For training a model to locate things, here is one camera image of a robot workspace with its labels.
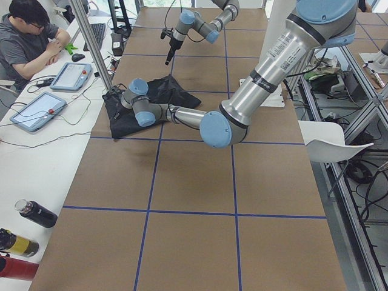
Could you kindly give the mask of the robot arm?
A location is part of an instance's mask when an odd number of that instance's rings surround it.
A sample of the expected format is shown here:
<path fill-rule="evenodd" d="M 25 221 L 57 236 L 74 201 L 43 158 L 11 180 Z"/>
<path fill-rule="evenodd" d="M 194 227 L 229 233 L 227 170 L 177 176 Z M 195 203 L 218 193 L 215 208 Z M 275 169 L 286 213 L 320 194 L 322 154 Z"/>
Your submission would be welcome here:
<path fill-rule="evenodd" d="M 272 94 L 311 49 L 341 47 L 355 37 L 358 1 L 297 1 L 285 19 L 278 39 L 260 57 L 257 66 L 230 99 L 218 109 L 204 112 L 166 104 L 153 104 L 143 79 L 134 79 L 121 95 L 118 112 L 131 110 L 139 126 L 170 121 L 199 130 L 213 148 L 243 141 L 255 110 Z"/>
<path fill-rule="evenodd" d="M 170 30 L 164 28 L 161 33 L 161 39 L 166 36 L 170 38 L 170 50 L 165 61 L 169 65 L 170 61 L 179 50 L 188 35 L 190 29 L 200 34 L 207 42 L 213 44 L 219 37 L 220 31 L 230 22 L 234 21 L 239 13 L 239 1 L 213 1 L 222 12 L 211 22 L 205 22 L 201 14 L 197 11 L 183 9 L 175 28 Z"/>

